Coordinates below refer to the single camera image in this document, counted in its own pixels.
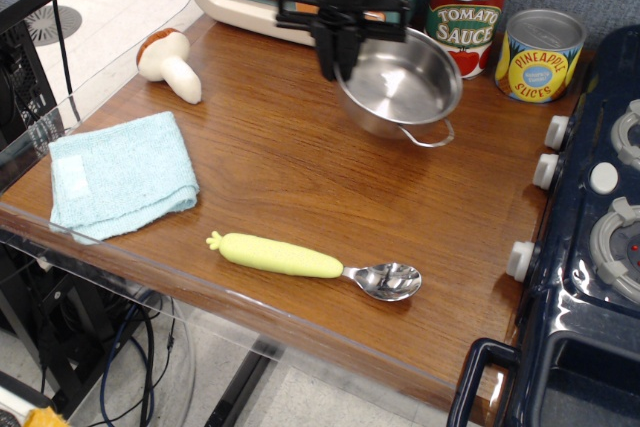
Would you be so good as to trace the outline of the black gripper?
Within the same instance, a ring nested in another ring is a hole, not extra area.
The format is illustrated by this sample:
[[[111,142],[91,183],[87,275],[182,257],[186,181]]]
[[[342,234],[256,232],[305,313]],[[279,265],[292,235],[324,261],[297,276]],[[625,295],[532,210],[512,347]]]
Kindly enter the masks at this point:
[[[409,12],[407,0],[276,0],[276,25],[306,31],[314,38],[322,76],[333,81],[334,43],[344,81],[358,61],[367,39],[402,42]]]

